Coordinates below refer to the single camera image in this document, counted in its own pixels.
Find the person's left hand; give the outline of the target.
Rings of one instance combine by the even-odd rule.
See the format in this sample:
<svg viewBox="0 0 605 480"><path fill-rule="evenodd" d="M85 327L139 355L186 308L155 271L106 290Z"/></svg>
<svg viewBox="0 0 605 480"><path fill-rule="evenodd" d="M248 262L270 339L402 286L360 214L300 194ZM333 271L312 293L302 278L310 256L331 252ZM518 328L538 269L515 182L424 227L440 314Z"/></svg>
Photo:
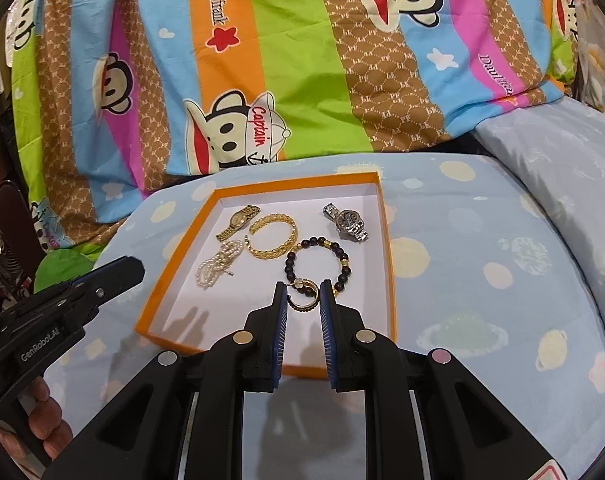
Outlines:
<svg viewBox="0 0 605 480"><path fill-rule="evenodd" d="M52 398L50 388L42 377L34 378L27 388L27 393L36 401L29 414L29 428L41 441L48 457L55 460L74 437L71 428L66 420L63 420L62 408ZM0 426L0 442L15 462L25 465L28 451L25 443L14 432Z"/></svg>

